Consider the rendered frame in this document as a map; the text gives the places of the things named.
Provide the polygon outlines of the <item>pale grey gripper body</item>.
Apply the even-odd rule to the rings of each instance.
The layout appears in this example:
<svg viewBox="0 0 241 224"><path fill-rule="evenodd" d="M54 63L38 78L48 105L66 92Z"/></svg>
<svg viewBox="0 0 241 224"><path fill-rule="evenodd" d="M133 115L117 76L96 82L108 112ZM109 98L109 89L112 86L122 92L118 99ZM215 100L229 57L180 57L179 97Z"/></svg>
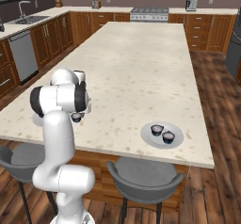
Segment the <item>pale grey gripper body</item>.
<svg viewBox="0 0 241 224"><path fill-rule="evenodd" d="M85 110L85 114L88 114L91 112L91 98L88 96L88 104L87 104L87 108Z"/></svg>

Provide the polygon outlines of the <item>dark yogurt container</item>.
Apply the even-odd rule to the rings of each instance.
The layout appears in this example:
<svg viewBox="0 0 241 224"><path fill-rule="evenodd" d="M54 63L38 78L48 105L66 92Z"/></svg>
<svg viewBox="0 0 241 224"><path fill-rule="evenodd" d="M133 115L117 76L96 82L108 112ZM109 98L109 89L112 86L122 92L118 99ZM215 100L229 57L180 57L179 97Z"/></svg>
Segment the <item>dark yogurt container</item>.
<svg viewBox="0 0 241 224"><path fill-rule="evenodd" d="M81 119L82 119L82 114L81 114L81 113L72 113L72 114L71 114L71 118L72 118L72 121L73 121L73 122L78 123L78 122L80 122Z"/></svg>
<svg viewBox="0 0 241 224"><path fill-rule="evenodd" d="M166 144L171 144L173 142L174 138L175 138L175 134L173 134L170 131L167 131L162 135L162 137L163 137L163 141Z"/></svg>
<svg viewBox="0 0 241 224"><path fill-rule="evenodd" d="M154 136L160 136L164 127L162 125L155 124L151 127L152 134Z"/></svg>

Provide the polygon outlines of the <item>grey round plate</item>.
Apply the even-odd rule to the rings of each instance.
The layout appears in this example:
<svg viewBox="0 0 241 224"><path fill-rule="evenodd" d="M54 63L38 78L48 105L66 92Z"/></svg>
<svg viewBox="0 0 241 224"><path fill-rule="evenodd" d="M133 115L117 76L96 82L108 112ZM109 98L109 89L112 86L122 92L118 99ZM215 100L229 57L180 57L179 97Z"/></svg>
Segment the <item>grey round plate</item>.
<svg viewBox="0 0 241 224"><path fill-rule="evenodd" d="M34 114L32 116L32 121L35 125L42 127L43 126L43 118L41 118L38 114Z"/></svg>
<svg viewBox="0 0 241 224"><path fill-rule="evenodd" d="M162 125L164 127L160 136L154 136L152 134L151 127L155 124ZM163 141L162 135L167 131L175 134L175 138L171 144L166 144ZM140 131L140 135L147 144L157 149L173 149L181 145L184 141L183 132L177 126L164 121L155 121L145 124Z"/></svg>

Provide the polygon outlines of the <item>wooden base cupboard run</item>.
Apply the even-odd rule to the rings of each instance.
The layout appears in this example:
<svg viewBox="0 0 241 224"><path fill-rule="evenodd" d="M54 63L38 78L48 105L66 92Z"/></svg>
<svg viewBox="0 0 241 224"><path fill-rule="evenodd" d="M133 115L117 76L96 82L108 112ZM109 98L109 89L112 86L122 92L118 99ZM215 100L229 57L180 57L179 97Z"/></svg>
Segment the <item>wooden base cupboard run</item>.
<svg viewBox="0 0 241 224"><path fill-rule="evenodd" d="M49 16L49 19L34 24L35 26L25 30L30 31L38 69L40 70L72 45L70 14L65 13L55 18ZM17 86L23 85L20 82L13 54L8 43L10 36L0 40L0 99Z"/></svg>
<svg viewBox="0 0 241 224"><path fill-rule="evenodd" d="M170 24L183 24L190 51L227 53L231 38L234 15L178 14L169 15Z"/></svg>
<svg viewBox="0 0 241 224"><path fill-rule="evenodd" d="M87 40L108 22L129 22L129 12L71 12L73 44Z"/></svg>

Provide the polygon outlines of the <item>steel dishwasher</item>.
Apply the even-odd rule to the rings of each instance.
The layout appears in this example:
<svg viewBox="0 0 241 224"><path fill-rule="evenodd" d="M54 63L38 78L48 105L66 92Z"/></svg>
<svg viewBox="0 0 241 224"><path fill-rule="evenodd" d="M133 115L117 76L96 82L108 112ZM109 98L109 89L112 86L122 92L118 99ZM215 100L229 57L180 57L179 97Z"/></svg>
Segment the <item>steel dishwasher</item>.
<svg viewBox="0 0 241 224"><path fill-rule="evenodd" d="M27 82L38 71L37 59L29 30L25 30L8 38L21 84Z"/></svg>

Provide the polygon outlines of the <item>grey bar stool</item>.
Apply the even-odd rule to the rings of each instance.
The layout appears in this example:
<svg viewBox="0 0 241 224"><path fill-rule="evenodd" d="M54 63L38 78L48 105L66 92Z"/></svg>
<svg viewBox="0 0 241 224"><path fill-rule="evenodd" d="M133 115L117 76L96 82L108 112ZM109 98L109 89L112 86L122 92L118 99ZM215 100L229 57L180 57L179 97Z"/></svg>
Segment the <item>grey bar stool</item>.
<svg viewBox="0 0 241 224"><path fill-rule="evenodd" d="M11 150L8 146L0 146L0 166L18 182L24 209L29 224L32 224L23 183L31 183L35 169L44 161L45 151L43 145L20 143Z"/></svg>
<svg viewBox="0 0 241 224"><path fill-rule="evenodd" d="M160 223L162 202L174 192L183 180L171 163L120 157L116 163L106 162L113 183L123 196L121 224L127 216L127 204L131 200L156 205L156 224Z"/></svg>

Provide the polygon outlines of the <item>steel sink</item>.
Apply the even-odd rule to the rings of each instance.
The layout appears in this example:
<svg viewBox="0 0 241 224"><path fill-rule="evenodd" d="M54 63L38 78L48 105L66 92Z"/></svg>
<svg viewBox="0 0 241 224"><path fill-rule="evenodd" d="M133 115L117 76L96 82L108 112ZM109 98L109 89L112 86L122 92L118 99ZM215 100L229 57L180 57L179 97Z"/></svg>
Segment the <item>steel sink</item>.
<svg viewBox="0 0 241 224"><path fill-rule="evenodd" d="M33 24L45 19L49 19L49 16L27 16L8 22L8 24Z"/></svg>

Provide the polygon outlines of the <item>steel hob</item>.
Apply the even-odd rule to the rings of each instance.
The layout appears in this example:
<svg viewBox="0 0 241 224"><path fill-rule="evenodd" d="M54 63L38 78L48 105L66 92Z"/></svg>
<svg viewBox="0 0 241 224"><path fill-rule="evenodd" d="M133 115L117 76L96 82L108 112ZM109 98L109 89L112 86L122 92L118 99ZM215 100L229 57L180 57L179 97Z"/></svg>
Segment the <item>steel hob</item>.
<svg viewBox="0 0 241 224"><path fill-rule="evenodd" d="M133 8L131 22L166 23L169 20L169 8Z"/></svg>

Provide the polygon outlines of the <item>steel tap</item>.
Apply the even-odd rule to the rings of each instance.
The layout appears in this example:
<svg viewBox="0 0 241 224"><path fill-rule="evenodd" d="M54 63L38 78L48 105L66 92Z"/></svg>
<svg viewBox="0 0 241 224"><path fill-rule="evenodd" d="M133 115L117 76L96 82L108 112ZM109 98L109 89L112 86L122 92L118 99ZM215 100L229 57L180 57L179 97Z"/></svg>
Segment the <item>steel tap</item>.
<svg viewBox="0 0 241 224"><path fill-rule="evenodd" d="M30 1L27 1L27 0L24 0L24 1L20 1L19 2L19 11L20 11L20 18L21 19L23 19L23 18L25 18L26 16L25 16L25 14L24 14L24 12L23 12L23 8L22 8L22 4L30 4L31 2Z"/></svg>

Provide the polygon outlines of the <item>silver coffee machine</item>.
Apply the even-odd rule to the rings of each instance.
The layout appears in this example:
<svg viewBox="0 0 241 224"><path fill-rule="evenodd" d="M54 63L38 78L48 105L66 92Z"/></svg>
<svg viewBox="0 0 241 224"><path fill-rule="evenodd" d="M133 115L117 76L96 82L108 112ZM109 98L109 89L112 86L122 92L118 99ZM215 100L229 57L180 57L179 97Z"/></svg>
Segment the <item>silver coffee machine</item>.
<svg viewBox="0 0 241 224"><path fill-rule="evenodd" d="M185 10L186 11L195 11L197 9L198 0L186 0Z"/></svg>

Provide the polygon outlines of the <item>dark grey fridge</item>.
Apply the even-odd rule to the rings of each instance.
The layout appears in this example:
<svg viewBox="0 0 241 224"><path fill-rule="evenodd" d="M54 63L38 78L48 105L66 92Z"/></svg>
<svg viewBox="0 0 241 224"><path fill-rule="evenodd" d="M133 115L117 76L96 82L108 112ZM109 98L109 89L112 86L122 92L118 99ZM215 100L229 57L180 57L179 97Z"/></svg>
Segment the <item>dark grey fridge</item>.
<svg viewBox="0 0 241 224"><path fill-rule="evenodd" d="M225 64L229 73L241 86L241 13L235 18Z"/></svg>

